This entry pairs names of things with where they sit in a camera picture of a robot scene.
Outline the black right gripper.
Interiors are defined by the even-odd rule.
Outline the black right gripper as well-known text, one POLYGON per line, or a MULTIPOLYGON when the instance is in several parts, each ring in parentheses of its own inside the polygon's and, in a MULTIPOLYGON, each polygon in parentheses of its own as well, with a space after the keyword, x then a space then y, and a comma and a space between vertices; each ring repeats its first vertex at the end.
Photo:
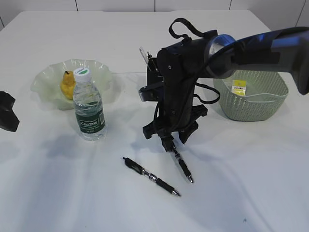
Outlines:
POLYGON ((172 45, 162 48, 154 61, 163 75, 164 98, 157 101, 154 119, 143 127, 146 139, 157 134, 167 152, 174 151, 172 133, 185 144, 198 129, 197 119, 207 114, 204 105, 193 105, 198 78, 207 77, 202 46, 172 45))

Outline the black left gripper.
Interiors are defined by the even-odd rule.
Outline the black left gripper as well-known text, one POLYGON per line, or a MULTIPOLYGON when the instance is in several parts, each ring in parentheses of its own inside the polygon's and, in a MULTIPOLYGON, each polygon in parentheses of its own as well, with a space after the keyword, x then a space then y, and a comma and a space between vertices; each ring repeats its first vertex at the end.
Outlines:
POLYGON ((0 128, 10 132, 16 132, 19 119, 13 111, 15 98, 5 91, 0 92, 0 128))

